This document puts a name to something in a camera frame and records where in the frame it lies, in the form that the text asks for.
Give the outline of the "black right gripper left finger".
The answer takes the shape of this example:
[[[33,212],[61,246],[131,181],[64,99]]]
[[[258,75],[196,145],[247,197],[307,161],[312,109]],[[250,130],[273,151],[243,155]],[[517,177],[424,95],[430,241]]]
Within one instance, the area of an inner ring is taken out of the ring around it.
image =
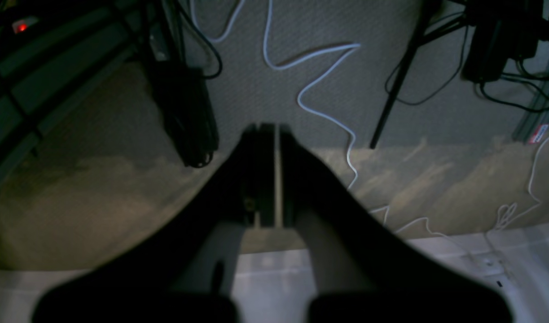
[[[46,292],[34,323],[238,323],[230,298],[256,211],[274,223],[272,123],[248,126],[171,221],[131,250]]]

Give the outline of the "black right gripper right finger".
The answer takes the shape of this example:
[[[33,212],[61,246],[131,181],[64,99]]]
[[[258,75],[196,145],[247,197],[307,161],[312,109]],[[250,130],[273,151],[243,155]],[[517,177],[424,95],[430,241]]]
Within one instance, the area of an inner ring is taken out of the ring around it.
[[[283,224],[309,251],[317,294],[309,323],[511,323],[498,292],[410,247],[280,128]]]

